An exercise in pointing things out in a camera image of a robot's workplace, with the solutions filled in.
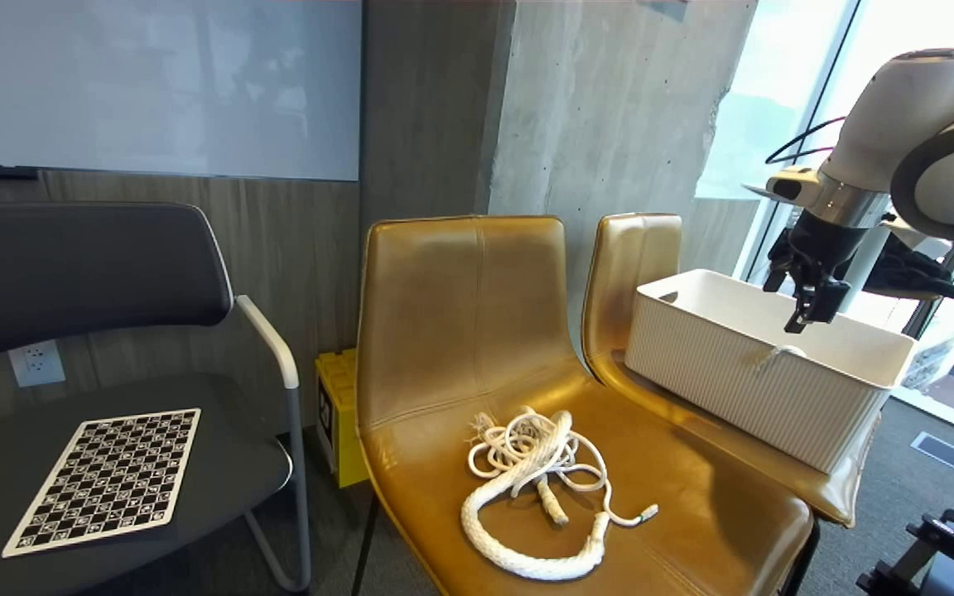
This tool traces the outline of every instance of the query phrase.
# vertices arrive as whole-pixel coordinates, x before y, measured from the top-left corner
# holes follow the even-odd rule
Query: white box
[[[915,340],[850,318],[785,335],[793,301],[716,273],[637,288],[624,365],[833,474],[859,454]]]

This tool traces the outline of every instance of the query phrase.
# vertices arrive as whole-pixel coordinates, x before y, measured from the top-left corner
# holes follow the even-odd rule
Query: gray chair
[[[244,423],[240,394],[215,373],[154,377],[129,389],[21,407],[0,420],[0,551],[38,492],[72,429],[88,418],[202,407],[178,506],[167,527],[34,557],[0,557],[0,592],[72,592],[146,567],[244,517],[273,579],[309,590],[309,497],[299,370],[289,344],[233,295],[215,234],[186,205],[0,205],[0,355],[65,335],[146,325],[219,325],[240,313],[272,348],[289,400],[289,447]],[[250,506],[293,497],[299,579],[273,559]]]

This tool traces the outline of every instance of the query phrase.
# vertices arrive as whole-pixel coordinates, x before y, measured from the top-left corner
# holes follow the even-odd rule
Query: white cable
[[[488,415],[479,415],[477,434],[479,441],[469,447],[467,467],[473,476],[483,476],[488,483],[477,487],[460,510],[464,533],[490,562],[498,562],[507,573],[549,582],[587,575],[604,562],[608,519],[615,527],[638,527],[659,510],[657,505],[648,505],[638,517],[612,512],[608,467],[591,441],[571,434],[569,411],[557,415],[557,420],[537,411],[524,411],[502,429],[498,429]],[[560,559],[526,557],[507,551],[479,527],[479,506],[488,506],[507,492],[511,497],[515,497],[526,483],[537,483],[539,505],[553,525],[569,525],[569,517],[564,512],[560,499],[546,483],[549,476],[564,480],[576,493],[604,492],[604,510],[596,512],[591,533],[587,537],[576,557]]]

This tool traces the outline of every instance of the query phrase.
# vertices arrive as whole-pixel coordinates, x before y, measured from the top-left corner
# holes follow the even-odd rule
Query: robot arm
[[[785,325],[830,320],[849,286],[833,275],[871,230],[886,198],[896,216],[927,232],[954,240],[954,50],[922,50],[885,64],[850,106],[839,147],[788,197],[800,216],[767,252],[765,293],[785,275],[793,283],[793,316]]]

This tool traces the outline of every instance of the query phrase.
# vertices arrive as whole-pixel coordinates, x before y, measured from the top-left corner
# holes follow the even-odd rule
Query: yellow object
[[[366,467],[353,430],[356,365],[353,348],[324,351],[314,359],[319,370],[319,443],[326,458],[337,487],[364,483]]]
[[[587,373],[569,340],[565,234],[557,219],[369,224],[356,327],[356,423],[369,487],[437,592],[790,592],[788,575],[816,533],[810,510],[668,423],[657,398],[638,400]],[[483,483],[467,471],[473,418],[511,420],[524,407],[569,411],[605,458],[612,506],[624,517],[659,505],[648,525],[612,527],[605,559],[571,582],[507,575],[473,551],[460,519]],[[549,525],[530,497],[494,499],[479,527],[507,537],[511,551],[576,554],[596,510],[571,497],[560,506],[571,525]]]

